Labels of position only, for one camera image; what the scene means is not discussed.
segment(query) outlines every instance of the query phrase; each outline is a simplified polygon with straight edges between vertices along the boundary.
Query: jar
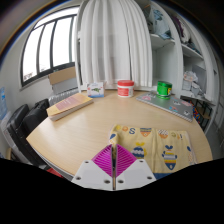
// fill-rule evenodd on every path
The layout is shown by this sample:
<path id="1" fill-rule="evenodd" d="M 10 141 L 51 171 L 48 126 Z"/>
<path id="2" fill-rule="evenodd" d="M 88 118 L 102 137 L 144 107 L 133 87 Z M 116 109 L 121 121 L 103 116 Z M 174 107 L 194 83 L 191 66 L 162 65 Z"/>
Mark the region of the jar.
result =
<path id="1" fill-rule="evenodd" d="M 117 82 L 118 96 L 120 97 L 132 97 L 134 94 L 134 81 L 120 80 Z"/>
<path id="2" fill-rule="evenodd" d="M 158 81 L 157 96 L 161 99 L 169 99 L 172 92 L 172 84 L 169 82 Z"/>

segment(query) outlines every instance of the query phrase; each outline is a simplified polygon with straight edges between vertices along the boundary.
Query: table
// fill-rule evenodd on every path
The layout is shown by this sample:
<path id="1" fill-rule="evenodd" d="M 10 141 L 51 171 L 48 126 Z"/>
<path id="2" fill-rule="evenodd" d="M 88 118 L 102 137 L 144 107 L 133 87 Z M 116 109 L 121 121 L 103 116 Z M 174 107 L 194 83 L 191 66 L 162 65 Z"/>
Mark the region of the table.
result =
<path id="1" fill-rule="evenodd" d="M 71 180 L 83 160 L 91 160 L 109 145 L 114 124 L 187 131 L 198 163 L 213 160 L 204 132 L 195 119 L 188 122 L 159 108 L 142 103 L 136 97 L 121 98 L 116 90 L 106 90 L 105 97 L 68 116 L 51 121 L 46 118 L 27 137 L 34 150 L 56 171 Z"/>

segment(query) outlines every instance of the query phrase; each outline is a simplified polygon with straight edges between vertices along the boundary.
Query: red container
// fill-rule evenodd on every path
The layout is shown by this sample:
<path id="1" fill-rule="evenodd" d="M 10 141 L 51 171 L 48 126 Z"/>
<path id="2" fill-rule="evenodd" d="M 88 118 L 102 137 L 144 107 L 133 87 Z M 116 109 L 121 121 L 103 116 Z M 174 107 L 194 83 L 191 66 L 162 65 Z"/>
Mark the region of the red container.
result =
<path id="1" fill-rule="evenodd" d="M 132 97 L 134 95 L 134 81 L 132 80 L 120 80 L 117 82 L 118 96 L 120 97 Z"/>

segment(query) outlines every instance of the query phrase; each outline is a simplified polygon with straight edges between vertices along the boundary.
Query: notebook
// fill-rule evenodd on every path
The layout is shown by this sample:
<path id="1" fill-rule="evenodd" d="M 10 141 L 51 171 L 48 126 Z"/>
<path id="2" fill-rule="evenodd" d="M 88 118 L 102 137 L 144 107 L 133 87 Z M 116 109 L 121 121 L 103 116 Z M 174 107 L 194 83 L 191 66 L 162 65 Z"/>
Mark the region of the notebook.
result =
<path id="1" fill-rule="evenodd" d="M 148 93 L 136 97 L 136 100 L 158 107 L 189 122 L 193 120 L 192 105 L 174 96 L 171 96 L 170 99 L 161 99 L 157 97 L 156 93 L 149 91 Z"/>

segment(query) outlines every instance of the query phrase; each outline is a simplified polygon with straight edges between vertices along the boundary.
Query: green lid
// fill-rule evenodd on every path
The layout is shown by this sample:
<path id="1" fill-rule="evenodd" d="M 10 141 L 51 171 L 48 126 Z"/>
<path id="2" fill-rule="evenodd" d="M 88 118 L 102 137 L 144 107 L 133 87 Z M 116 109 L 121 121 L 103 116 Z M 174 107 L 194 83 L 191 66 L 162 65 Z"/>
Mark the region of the green lid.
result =
<path id="1" fill-rule="evenodd" d="M 158 85 L 172 88 L 172 83 L 165 82 L 165 81 L 158 81 Z"/>

